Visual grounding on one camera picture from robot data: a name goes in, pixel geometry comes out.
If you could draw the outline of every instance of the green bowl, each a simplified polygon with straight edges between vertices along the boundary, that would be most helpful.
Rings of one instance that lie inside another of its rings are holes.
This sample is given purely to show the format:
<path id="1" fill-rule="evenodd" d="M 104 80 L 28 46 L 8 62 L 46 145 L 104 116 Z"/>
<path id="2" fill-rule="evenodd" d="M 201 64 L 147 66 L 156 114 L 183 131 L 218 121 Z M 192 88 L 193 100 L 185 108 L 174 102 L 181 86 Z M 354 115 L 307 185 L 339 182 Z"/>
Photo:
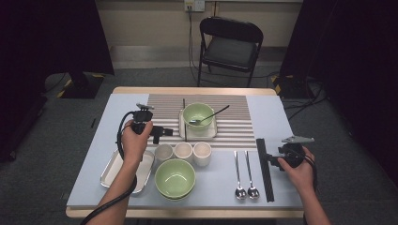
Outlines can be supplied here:
<path id="1" fill-rule="evenodd" d="M 205 103 L 196 102 L 185 107 L 182 111 L 182 118 L 188 128 L 192 130 L 205 130 L 210 126 L 211 122 L 213 122 L 214 116 L 202 121 L 199 125 L 192 125 L 190 124 L 190 121 L 205 119 L 213 113 L 214 110 L 210 106 Z"/>
<path id="2" fill-rule="evenodd" d="M 171 200 L 181 199 L 187 196 L 195 185 L 195 170 L 185 160 L 169 159 L 156 170 L 155 184 L 164 197 Z"/>

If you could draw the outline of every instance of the chair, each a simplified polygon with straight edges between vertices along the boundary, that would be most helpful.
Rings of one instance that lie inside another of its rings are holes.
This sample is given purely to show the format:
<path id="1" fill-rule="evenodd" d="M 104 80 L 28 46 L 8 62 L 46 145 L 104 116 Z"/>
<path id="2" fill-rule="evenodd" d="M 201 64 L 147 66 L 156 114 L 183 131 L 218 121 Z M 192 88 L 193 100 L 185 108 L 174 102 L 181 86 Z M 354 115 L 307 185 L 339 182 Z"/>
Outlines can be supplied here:
<path id="1" fill-rule="evenodd" d="M 210 66 L 214 66 L 250 72 L 246 86 L 250 87 L 255 63 L 263 43 L 263 32 L 250 22 L 208 17 L 201 21 L 200 33 L 202 42 L 197 86 L 200 86 L 202 64 L 206 64 L 209 70 Z M 208 45 L 205 40 L 207 36 L 212 36 Z"/>

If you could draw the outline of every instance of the white cup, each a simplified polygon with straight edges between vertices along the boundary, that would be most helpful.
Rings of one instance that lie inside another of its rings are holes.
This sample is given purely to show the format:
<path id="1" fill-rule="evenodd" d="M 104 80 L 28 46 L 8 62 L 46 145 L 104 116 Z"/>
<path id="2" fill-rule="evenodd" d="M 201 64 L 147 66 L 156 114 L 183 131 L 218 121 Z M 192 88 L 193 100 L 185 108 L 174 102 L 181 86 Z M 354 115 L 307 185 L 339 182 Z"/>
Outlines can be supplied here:
<path id="1" fill-rule="evenodd" d="M 207 142 L 198 142 L 193 147 L 193 161 L 200 167 L 205 167 L 210 163 L 211 146 Z"/>
<path id="2" fill-rule="evenodd" d="M 189 163 L 193 163 L 193 148 L 188 142 L 178 143 L 175 147 L 174 153 L 177 158 L 181 158 Z"/>
<path id="3" fill-rule="evenodd" d="M 155 149 L 155 158 L 159 163 L 173 158 L 173 147 L 168 143 L 162 143 Z"/>

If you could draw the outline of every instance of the metal spoon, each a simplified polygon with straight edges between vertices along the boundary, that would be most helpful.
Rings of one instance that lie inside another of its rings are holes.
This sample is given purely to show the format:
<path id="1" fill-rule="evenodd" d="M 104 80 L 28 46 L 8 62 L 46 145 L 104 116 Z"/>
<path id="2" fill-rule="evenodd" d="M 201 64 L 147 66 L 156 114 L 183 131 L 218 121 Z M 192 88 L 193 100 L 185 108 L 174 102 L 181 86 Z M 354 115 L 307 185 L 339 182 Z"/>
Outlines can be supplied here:
<path id="1" fill-rule="evenodd" d="M 258 192 L 258 189 L 253 186 L 248 151 L 245 151 L 245 156 L 246 156 L 246 163 L 248 164 L 249 179 L 250 179 L 250 187 L 248 189 L 248 194 L 251 199 L 258 199 L 258 197 L 260 197 L 260 192 Z"/>
<path id="2" fill-rule="evenodd" d="M 240 185 L 239 178 L 239 165 L 237 164 L 237 151 L 234 151 L 235 154 L 235 165 L 237 166 L 237 189 L 235 190 L 235 196 L 239 200 L 246 199 L 246 190 Z"/>
<path id="3" fill-rule="evenodd" d="M 225 107 L 222 108 L 220 111 L 215 112 L 214 114 L 212 114 L 212 115 L 206 117 L 205 119 L 201 119 L 201 120 L 191 120 L 191 121 L 190 121 L 190 124 L 191 124 L 191 125 L 200 125 L 200 123 L 202 123 L 202 121 L 204 121 L 204 120 L 210 118 L 211 116 L 214 116 L 215 114 L 221 113 L 222 111 L 228 109 L 228 107 L 229 107 L 229 105 L 225 106 Z"/>

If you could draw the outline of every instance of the striped placemat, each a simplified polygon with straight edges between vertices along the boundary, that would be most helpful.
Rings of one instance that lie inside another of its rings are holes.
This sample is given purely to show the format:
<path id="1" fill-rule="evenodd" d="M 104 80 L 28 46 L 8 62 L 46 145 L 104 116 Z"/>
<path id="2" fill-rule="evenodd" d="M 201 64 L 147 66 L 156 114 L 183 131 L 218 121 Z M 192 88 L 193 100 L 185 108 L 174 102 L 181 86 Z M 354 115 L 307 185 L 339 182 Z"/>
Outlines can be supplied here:
<path id="1" fill-rule="evenodd" d="M 215 112 L 230 105 L 227 110 L 216 115 L 217 133 L 214 137 L 195 139 L 188 136 L 189 143 L 194 145 L 198 142 L 207 142 L 213 150 L 256 149 L 252 120 L 245 96 L 149 95 L 148 105 L 155 108 L 152 110 L 154 125 L 174 130 L 172 137 L 162 136 L 160 143 L 170 143 L 175 146 L 184 142 L 178 125 L 183 99 L 186 106 L 194 102 L 203 102 Z M 152 138 L 148 140 L 148 146 L 156 146 L 152 143 Z"/>

